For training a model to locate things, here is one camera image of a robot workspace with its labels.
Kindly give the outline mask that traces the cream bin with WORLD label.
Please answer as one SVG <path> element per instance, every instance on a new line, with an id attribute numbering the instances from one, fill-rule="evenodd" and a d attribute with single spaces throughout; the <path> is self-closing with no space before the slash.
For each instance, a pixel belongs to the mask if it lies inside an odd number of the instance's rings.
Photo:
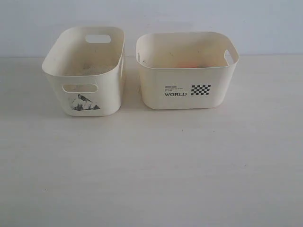
<path id="1" fill-rule="evenodd" d="M 145 34 L 136 42 L 141 94 L 151 109 L 219 106 L 239 55 L 231 40 L 216 32 Z M 198 68 L 176 68 L 193 61 Z"/>

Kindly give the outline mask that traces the orange-capped tube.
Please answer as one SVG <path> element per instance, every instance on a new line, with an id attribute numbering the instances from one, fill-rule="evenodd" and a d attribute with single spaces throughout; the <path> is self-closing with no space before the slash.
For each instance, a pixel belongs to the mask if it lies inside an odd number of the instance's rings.
<path id="1" fill-rule="evenodd" d="M 187 61 L 187 62 L 180 62 L 176 65 L 176 68 L 180 68 L 180 69 L 186 69 L 186 68 L 198 68 L 199 64 L 197 62 L 193 62 L 193 61 Z"/>

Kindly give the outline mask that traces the cream bin with mountain picture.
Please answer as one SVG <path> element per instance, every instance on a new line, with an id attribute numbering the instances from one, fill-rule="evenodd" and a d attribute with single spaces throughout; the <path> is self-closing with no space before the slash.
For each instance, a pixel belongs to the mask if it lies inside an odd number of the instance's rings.
<path id="1" fill-rule="evenodd" d="M 108 26 L 65 30 L 42 64 L 64 112 L 107 116 L 119 110 L 125 84 L 125 34 Z"/>

